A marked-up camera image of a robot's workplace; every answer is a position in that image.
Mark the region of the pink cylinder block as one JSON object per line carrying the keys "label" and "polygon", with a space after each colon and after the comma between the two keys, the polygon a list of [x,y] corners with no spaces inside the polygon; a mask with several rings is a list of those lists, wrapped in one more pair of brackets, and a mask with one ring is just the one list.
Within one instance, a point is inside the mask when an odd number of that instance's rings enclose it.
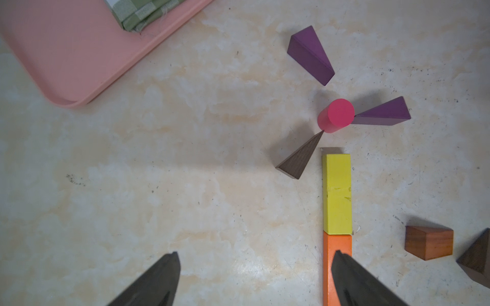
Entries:
{"label": "pink cylinder block", "polygon": [[317,123],[326,133],[334,133],[352,124],[355,117],[353,104],[346,99],[336,99],[320,112]]}

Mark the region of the purple wedge block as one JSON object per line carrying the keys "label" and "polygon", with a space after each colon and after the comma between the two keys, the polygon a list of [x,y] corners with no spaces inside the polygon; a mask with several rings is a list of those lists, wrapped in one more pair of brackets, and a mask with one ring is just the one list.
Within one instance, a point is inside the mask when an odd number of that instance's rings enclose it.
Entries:
{"label": "purple wedge block", "polygon": [[411,118],[405,99],[400,96],[357,114],[352,124],[394,126]]}
{"label": "purple wedge block", "polygon": [[326,86],[335,75],[332,64],[312,25],[293,34],[287,54]]}

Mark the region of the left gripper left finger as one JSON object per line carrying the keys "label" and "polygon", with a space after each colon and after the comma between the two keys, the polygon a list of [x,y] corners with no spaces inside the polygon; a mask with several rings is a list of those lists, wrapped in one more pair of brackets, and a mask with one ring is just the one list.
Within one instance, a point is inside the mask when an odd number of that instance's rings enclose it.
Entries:
{"label": "left gripper left finger", "polygon": [[180,273],[178,253],[165,254],[108,305],[173,305]]}

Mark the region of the yellow long block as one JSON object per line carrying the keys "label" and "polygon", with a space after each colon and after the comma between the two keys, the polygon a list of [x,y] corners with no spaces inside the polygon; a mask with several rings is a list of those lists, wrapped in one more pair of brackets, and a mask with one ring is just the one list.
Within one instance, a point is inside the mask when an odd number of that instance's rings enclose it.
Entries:
{"label": "yellow long block", "polygon": [[349,154],[322,156],[324,232],[352,233],[352,176]]}

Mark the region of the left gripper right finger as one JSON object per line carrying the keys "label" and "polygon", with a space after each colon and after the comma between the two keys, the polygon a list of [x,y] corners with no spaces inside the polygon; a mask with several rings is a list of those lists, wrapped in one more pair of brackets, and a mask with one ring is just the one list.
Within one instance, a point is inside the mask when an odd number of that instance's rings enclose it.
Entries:
{"label": "left gripper right finger", "polygon": [[408,305],[348,254],[336,251],[330,269],[341,306]]}

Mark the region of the orange long block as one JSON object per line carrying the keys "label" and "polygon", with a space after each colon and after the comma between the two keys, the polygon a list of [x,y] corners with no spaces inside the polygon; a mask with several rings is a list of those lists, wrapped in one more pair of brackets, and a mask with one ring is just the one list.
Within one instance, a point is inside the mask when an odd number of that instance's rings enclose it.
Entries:
{"label": "orange long block", "polygon": [[336,251],[352,254],[351,235],[329,235],[323,233],[323,306],[340,306],[340,301],[331,272],[331,265]]}

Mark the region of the orange brown block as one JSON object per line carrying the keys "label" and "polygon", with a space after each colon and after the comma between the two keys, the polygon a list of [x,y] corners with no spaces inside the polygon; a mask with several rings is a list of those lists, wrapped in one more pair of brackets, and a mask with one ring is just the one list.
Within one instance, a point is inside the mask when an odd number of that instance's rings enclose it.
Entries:
{"label": "orange brown block", "polygon": [[405,251],[424,261],[452,255],[453,245],[452,229],[406,226]]}

